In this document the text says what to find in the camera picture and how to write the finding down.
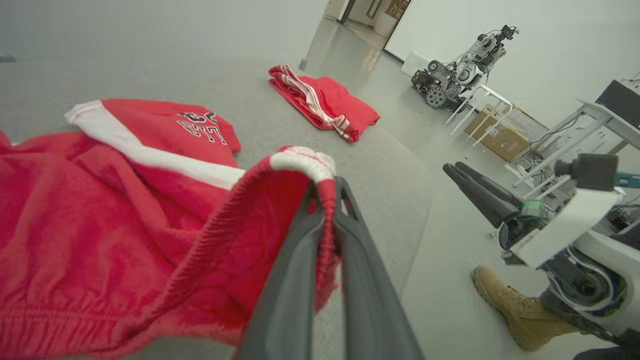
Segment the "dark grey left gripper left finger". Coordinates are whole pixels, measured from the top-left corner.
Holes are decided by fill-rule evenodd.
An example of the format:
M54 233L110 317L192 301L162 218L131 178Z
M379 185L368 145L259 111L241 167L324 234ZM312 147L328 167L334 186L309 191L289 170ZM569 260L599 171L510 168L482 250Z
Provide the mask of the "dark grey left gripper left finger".
M309 184L238 346L237 360L310 360L325 211Z

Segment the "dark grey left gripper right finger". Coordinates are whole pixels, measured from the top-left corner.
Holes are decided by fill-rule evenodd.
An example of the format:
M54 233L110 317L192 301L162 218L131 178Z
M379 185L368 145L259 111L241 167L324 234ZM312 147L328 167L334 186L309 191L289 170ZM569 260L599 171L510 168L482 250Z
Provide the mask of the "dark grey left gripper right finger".
M423 360L381 255L343 177L335 179L334 244L342 260L345 357Z

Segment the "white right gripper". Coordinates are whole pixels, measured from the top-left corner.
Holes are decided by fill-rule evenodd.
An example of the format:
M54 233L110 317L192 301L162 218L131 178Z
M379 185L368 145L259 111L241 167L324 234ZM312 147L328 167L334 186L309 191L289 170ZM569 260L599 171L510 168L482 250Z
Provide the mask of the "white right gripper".
M502 234L498 239L502 258L532 269L539 269L573 244L624 196L622 189L577 189L565 205L553 209L541 200L524 202L464 162L445 163L442 170L484 218L494 228L500 228ZM519 211L523 202L520 212L507 221Z

